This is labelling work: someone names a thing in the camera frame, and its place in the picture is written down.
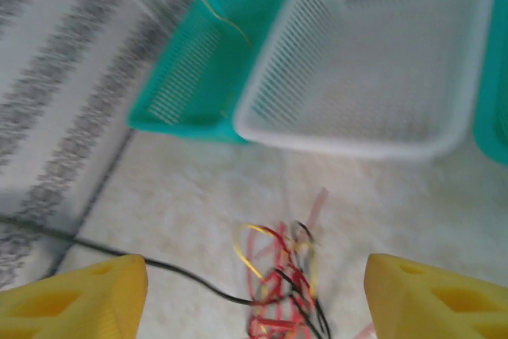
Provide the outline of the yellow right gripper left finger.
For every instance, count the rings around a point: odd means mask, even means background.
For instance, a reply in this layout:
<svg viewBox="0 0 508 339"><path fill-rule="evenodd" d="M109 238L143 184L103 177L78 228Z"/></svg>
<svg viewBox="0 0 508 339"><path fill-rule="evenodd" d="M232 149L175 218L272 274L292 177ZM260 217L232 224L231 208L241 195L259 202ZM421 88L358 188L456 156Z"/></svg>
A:
<svg viewBox="0 0 508 339"><path fill-rule="evenodd" d="M1 293L2 338L135 338L148 293L140 255L124 255Z"/></svg>

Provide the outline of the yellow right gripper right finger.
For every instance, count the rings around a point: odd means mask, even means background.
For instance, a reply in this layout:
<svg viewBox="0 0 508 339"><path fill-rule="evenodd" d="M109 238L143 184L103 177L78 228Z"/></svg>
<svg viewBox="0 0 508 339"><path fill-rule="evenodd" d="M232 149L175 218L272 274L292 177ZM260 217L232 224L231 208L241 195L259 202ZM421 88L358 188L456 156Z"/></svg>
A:
<svg viewBox="0 0 508 339"><path fill-rule="evenodd" d="M372 253L364 292L378 338L506 338L507 288Z"/></svg>

